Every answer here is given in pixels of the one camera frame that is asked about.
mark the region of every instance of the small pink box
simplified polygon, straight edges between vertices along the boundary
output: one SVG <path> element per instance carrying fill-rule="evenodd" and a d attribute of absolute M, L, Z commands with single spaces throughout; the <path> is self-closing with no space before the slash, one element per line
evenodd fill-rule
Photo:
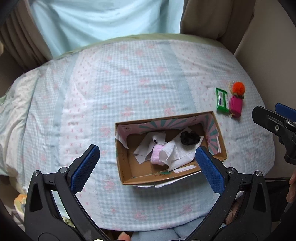
<path fill-rule="evenodd" d="M 232 96 L 229 101 L 229 111 L 232 117 L 240 118 L 242 115 L 242 99 Z"/>

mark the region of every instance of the cardboard box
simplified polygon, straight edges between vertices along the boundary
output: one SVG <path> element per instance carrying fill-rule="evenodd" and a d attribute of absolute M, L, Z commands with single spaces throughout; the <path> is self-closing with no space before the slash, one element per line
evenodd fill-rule
<path fill-rule="evenodd" d="M 166 133 L 165 140 L 169 142 L 185 127 L 189 127 L 197 134 L 205 137 L 202 145 L 209 149 L 215 158 L 221 161 L 227 158 L 223 138 L 215 114 L 212 111 L 149 120 L 120 122 L 115 124 L 115 144 L 121 183 L 124 185 L 163 183 L 200 171 L 201 169 L 195 159 L 182 166 L 190 166 L 191 169 L 176 173 L 174 171 L 168 172 L 168 166 L 166 165 L 153 165 L 150 161 L 139 164 L 133 154 L 149 131 L 164 131 Z"/>

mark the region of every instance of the light blue curtain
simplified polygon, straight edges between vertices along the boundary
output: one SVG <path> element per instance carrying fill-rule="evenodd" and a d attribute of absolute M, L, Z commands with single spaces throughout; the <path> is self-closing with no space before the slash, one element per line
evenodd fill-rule
<path fill-rule="evenodd" d="M 179 33 L 184 0 L 30 0 L 53 57 L 132 34 Z"/>

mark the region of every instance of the bed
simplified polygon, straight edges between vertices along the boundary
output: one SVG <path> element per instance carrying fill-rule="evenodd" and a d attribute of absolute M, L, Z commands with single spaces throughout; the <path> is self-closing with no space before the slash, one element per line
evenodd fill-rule
<path fill-rule="evenodd" d="M 107 40 L 31 70 L 0 100 L 0 171 L 26 192 L 33 171 L 56 172 L 90 144 L 100 161 L 76 196 L 105 229 L 148 231 L 204 216 L 216 202 L 202 173 L 162 188 L 122 185 L 116 165 L 115 122 L 216 112 L 215 88 L 242 81 L 240 120 L 217 113 L 225 166 L 266 174 L 274 163 L 272 134 L 253 123 L 263 101 L 221 43 L 182 34 Z M 63 216 L 61 201 L 55 195 Z"/>

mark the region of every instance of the orange pom-pom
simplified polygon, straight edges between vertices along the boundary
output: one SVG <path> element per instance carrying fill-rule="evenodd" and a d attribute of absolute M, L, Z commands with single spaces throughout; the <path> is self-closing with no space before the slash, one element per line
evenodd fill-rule
<path fill-rule="evenodd" d="M 231 92 L 237 94 L 238 96 L 243 96 L 246 91 L 244 84 L 242 82 L 235 82 L 232 84 Z"/>

